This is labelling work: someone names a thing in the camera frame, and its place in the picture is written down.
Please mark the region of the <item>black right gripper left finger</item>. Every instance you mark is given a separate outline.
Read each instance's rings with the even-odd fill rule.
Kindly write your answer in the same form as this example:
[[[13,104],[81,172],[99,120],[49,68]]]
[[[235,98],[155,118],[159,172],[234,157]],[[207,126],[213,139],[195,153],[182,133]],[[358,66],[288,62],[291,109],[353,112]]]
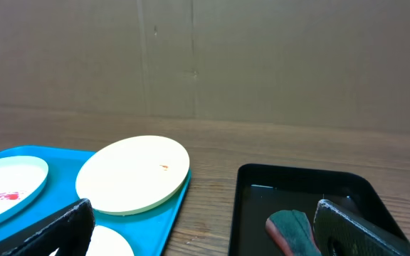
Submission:
[[[91,202],[80,199],[0,241],[0,256],[85,256],[94,227]]]

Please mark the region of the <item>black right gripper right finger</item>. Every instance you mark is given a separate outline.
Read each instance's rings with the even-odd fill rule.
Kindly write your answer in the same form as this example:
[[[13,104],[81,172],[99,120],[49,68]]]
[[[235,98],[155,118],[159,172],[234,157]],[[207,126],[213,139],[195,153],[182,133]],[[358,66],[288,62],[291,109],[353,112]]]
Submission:
[[[317,204],[313,230],[323,255],[410,256],[410,242],[326,199]]]

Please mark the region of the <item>orange green sponge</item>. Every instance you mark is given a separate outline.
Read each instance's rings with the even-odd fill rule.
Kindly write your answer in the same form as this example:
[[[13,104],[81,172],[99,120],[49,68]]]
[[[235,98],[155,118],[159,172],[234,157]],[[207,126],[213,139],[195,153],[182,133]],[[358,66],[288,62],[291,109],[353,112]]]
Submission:
[[[266,232],[286,256],[321,256],[308,217],[298,210],[280,210],[266,220]]]

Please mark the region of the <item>yellow plate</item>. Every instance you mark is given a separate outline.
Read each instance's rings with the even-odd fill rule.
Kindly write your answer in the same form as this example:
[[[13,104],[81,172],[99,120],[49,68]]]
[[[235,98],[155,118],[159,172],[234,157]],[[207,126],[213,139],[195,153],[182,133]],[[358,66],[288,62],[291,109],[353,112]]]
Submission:
[[[134,256],[126,239],[118,232],[96,225],[85,256]]]
[[[155,135],[114,142],[92,155],[80,168],[75,189],[79,198],[108,215],[134,215],[170,199],[189,173],[186,149]]]

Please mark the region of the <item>light blue plate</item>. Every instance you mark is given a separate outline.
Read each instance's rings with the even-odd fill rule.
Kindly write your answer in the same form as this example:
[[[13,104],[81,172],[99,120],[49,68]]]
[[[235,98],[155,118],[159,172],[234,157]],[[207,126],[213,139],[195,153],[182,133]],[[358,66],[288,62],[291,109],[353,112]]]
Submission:
[[[0,223],[25,208],[43,190],[49,167],[34,156],[0,158]]]

